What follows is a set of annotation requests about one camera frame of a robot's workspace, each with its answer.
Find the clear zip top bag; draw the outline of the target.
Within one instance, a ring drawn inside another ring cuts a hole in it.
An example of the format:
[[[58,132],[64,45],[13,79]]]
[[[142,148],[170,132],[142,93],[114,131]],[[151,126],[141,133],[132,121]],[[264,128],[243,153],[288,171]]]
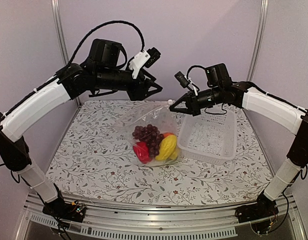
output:
[[[181,157],[177,120],[170,111],[173,103],[171,99],[141,103],[113,124],[113,128],[131,144],[139,165],[170,165]]]

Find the red bell pepper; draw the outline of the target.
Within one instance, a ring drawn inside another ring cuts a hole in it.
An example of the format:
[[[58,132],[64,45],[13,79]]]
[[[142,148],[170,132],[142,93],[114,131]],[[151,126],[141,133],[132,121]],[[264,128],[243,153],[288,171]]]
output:
[[[145,142],[137,142],[132,148],[136,157],[142,164],[147,164],[152,160],[150,157],[149,149]]]

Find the dark red grapes bunch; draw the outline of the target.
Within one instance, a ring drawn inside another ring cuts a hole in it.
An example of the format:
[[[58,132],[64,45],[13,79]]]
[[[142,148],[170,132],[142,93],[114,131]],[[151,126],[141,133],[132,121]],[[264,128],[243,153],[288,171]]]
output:
[[[146,143],[151,158],[159,154],[160,143],[164,139],[164,136],[160,133],[157,126],[152,124],[145,126],[137,125],[134,128],[132,136],[134,140]]]

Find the yellow corn front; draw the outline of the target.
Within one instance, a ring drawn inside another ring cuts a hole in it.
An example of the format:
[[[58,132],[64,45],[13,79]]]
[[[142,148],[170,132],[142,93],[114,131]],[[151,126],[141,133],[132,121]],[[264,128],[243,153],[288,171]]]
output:
[[[176,147],[173,150],[173,152],[171,153],[171,155],[169,156],[169,158],[174,161],[174,160],[176,160],[178,158],[179,153],[180,153],[180,149],[178,147]]]

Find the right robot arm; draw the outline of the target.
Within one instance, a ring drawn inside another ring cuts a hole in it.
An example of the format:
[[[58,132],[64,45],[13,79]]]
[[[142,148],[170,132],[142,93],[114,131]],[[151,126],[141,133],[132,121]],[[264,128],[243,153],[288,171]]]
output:
[[[204,108],[228,104],[258,113],[289,130],[294,136],[286,160],[250,210],[256,218],[263,218],[274,207],[275,200],[308,165],[308,109],[287,103],[281,98],[260,90],[250,81],[219,81],[210,89],[198,93],[187,92],[169,109],[175,113],[198,116]]]

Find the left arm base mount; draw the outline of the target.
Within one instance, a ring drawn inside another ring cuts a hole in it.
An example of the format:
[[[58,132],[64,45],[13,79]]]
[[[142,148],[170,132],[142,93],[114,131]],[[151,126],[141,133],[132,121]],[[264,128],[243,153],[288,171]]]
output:
[[[86,214],[86,205],[74,201],[65,202],[63,199],[56,199],[49,203],[44,203],[42,212],[55,218],[82,223]]]

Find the yellow lemon back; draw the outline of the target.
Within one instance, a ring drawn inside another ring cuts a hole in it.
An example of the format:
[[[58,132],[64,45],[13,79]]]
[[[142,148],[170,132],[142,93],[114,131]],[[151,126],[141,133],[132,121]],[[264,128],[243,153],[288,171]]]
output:
[[[156,161],[169,161],[171,160],[169,156],[177,147],[177,136],[170,135],[164,138],[159,146],[159,154],[155,157]]]

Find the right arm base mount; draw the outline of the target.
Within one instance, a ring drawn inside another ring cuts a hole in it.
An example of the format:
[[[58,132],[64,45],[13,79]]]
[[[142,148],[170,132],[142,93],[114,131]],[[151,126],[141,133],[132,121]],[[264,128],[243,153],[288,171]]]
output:
[[[235,217],[239,223],[250,223],[254,233],[258,235],[267,235],[274,224],[277,222],[278,207],[276,202],[259,202],[241,205],[235,209]]]

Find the orange mandarin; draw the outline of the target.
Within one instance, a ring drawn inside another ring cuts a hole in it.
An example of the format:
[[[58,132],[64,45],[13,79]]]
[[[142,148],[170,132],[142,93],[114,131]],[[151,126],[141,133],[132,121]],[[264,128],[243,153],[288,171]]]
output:
[[[163,134],[163,137],[166,138],[166,137],[168,137],[168,136],[170,136],[170,135],[173,135],[173,133],[166,132],[166,133]]]

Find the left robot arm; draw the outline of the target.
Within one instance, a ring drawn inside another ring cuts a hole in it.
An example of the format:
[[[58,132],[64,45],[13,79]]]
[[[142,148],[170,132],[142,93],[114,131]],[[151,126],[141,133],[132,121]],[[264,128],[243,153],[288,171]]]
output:
[[[86,91],[98,97],[98,90],[107,94],[127,92],[132,101],[141,101],[162,91],[156,78],[144,67],[123,70],[120,66],[96,63],[72,63],[55,73],[47,82],[27,95],[6,113],[0,113],[0,157],[5,166],[20,175],[42,198],[45,207],[57,217],[64,217],[70,205],[59,188],[46,179],[43,171],[30,158],[24,133],[53,109]]]

